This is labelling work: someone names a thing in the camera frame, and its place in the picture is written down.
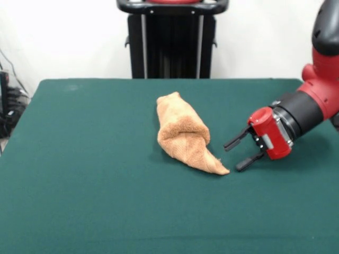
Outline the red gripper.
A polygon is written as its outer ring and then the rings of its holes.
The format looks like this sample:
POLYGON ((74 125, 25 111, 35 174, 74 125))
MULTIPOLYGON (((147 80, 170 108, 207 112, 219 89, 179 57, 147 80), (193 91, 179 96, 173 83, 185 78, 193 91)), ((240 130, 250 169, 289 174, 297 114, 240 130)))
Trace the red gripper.
POLYGON ((224 150, 230 151, 240 144, 248 135, 252 134, 254 141, 261 152, 247 157, 236 165, 236 170, 242 172, 255 161, 260 160, 264 154, 271 160, 282 159, 292 151, 293 141, 284 127, 281 118, 272 108, 262 107, 250 115, 248 126, 240 131, 234 138, 224 144, 224 150))

